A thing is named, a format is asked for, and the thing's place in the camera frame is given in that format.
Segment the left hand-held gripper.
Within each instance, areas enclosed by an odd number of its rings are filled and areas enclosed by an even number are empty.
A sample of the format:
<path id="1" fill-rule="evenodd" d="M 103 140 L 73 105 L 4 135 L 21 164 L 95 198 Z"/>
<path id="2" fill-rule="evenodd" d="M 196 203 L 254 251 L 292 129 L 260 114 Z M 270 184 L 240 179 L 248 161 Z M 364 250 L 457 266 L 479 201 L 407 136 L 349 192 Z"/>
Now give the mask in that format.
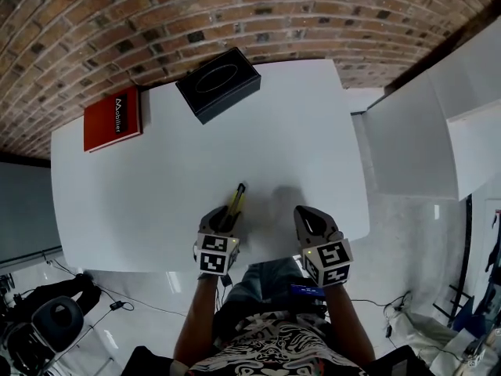
<path id="1" fill-rule="evenodd" d="M 230 212 L 229 206 L 210 211 L 201 220 L 194 253 L 201 273 L 225 276 L 230 270 L 240 249 L 243 231 L 243 213 Z"/>

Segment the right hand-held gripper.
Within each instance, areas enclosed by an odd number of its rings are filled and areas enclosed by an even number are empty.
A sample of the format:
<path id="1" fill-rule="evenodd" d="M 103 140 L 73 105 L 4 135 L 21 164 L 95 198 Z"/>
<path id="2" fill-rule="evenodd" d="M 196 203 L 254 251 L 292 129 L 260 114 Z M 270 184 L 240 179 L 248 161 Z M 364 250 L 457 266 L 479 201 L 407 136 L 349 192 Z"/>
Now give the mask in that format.
<path id="1" fill-rule="evenodd" d="M 319 209 L 298 205 L 294 224 L 303 268 L 315 284 L 328 287 L 345 283 L 353 256 L 348 239 L 333 218 Z"/>

